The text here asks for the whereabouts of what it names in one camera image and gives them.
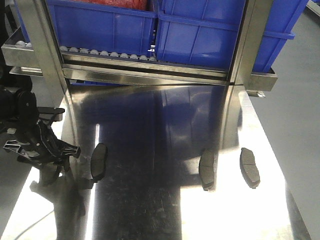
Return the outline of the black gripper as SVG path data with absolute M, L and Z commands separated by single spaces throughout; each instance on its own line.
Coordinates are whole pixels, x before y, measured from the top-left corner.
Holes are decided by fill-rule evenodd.
M 36 95 L 25 88 L 0 87 L 0 132 L 14 136 L 4 149 L 31 165 L 55 163 L 70 170 L 70 157 L 78 159 L 79 146 L 58 139 L 51 129 L 63 120 L 64 108 L 38 107 Z

